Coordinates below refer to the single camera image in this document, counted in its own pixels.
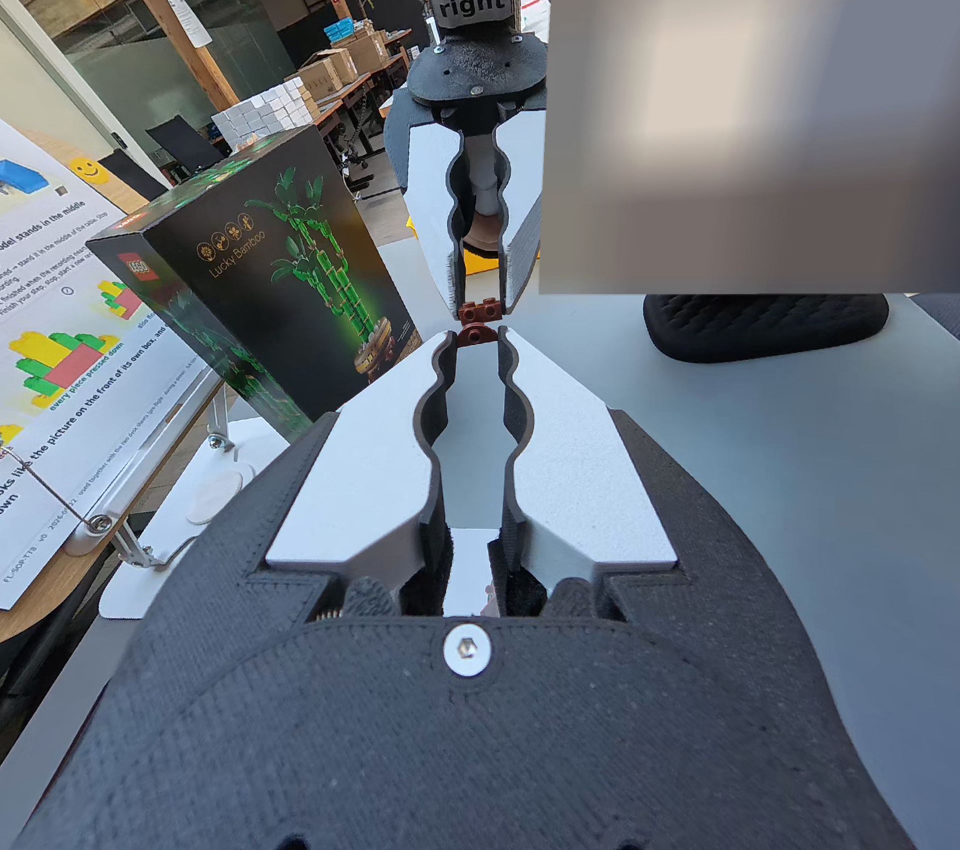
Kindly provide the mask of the cardboard box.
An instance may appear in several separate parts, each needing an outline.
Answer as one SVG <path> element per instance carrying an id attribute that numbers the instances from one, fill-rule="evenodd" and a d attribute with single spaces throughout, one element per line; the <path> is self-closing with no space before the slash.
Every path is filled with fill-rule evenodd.
<path id="1" fill-rule="evenodd" d="M 296 72 L 306 92 L 317 103 L 353 84 L 360 74 L 346 48 L 318 51 Z"/>

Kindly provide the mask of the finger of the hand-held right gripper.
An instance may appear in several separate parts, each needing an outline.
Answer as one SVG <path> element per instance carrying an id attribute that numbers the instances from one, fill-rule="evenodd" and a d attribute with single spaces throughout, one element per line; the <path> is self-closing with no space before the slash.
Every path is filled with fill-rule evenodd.
<path id="1" fill-rule="evenodd" d="M 493 132 L 501 159 L 498 257 L 502 312 L 509 315 L 525 290 L 541 244 L 544 112 L 519 111 Z"/>
<path id="2" fill-rule="evenodd" d="M 458 199 L 450 172 L 463 150 L 462 134 L 439 123 L 410 129 L 405 202 L 427 268 L 444 304 L 457 316 L 465 287 Z"/>

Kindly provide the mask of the grey desk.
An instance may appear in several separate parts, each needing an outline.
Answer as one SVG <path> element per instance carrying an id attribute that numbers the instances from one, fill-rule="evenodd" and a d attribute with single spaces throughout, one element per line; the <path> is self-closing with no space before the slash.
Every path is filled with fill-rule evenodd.
<path id="1" fill-rule="evenodd" d="M 661 354 L 637 298 L 508 328 L 610 410 L 677 556 L 506 566 L 498 344 L 456 354 L 434 572 L 266 555 L 337 420 L 227 505 L 14 848 L 958 848 L 958 340 Z"/>

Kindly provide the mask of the white paper notice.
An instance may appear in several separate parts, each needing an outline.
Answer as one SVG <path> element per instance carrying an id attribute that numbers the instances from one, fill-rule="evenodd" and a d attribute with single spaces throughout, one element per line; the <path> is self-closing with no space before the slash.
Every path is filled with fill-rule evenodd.
<path id="1" fill-rule="evenodd" d="M 188 2 L 186 0 L 166 1 L 174 12 L 174 16 L 181 25 L 191 46 L 195 49 L 207 47 L 212 42 L 210 32 L 200 21 Z"/>

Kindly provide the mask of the black building set box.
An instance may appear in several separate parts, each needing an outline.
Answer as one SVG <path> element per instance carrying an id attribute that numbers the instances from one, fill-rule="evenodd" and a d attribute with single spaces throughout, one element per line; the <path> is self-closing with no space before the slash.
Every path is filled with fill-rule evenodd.
<path id="1" fill-rule="evenodd" d="M 313 125 L 258 140 L 86 245 L 289 441 L 422 342 Z"/>

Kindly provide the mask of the white metal sheet stand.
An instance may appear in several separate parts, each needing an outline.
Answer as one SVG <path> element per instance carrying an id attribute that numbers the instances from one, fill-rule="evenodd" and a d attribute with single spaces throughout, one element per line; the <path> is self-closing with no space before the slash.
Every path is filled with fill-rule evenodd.
<path id="1" fill-rule="evenodd" d="M 228 391 L 213 371 L 201 372 L 177 400 L 169 420 L 135 452 L 64 545 L 66 554 L 81 556 L 106 540 L 114 544 L 122 562 L 100 599 L 102 617 L 141 619 L 192 541 L 286 449 L 282 436 L 244 400 L 230 409 Z M 207 435 L 202 445 L 137 536 L 128 512 L 174 451 L 175 440 L 185 437 L 203 415 Z"/>

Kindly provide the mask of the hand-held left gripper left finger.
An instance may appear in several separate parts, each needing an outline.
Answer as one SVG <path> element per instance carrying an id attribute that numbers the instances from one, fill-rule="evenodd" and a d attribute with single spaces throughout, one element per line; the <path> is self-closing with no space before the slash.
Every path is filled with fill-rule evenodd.
<path id="1" fill-rule="evenodd" d="M 345 403 L 266 554 L 270 568 L 411 578 L 442 563 L 447 524 L 431 448 L 448 422 L 453 331 Z"/>

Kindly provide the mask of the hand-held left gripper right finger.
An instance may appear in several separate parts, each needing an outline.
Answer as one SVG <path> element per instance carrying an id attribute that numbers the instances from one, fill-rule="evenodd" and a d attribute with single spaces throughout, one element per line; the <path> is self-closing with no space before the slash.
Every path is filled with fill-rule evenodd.
<path id="1" fill-rule="evenodd" d="M 669 569 L 677 560 L 610 409 L 515 330 L 498 331 L 507 569 L 551 590 L 567 578 Z"/>

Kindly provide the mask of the black padded wrist rest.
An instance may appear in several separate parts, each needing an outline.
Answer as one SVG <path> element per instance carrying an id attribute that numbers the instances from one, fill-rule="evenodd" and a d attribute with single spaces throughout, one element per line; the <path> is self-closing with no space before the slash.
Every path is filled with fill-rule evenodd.
<path id="1" fill-rule="evenodd" d="M 656 348 L 691 364 L 723 364 L 867 340 L 885 326 L 877 294 L 647 294 L 643 316 Z"/>

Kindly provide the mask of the stack of white boxes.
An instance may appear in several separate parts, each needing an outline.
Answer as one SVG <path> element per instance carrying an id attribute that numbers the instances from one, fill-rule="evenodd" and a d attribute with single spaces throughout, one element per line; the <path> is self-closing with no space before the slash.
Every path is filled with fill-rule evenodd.
<path id="1" fill-rule="evenodd" d="M 301 77 L 287 81 L 214 113 L 213 123 L 232 151 L 251 139 L 263 139 L 312 124 L 319 113 Z"/>

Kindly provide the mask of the black office chair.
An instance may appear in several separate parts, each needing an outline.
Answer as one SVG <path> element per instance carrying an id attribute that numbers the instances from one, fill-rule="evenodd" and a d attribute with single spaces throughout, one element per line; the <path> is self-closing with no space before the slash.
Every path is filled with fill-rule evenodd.
<path id="1" fill-rule="evenodd" d="M 225 153 L 179 114 L 147 129 L 147 134 L 171 156 L 172 160 L 165 163 L 161 171 L 174 185 L 186 182 L 225 159 Z"/>

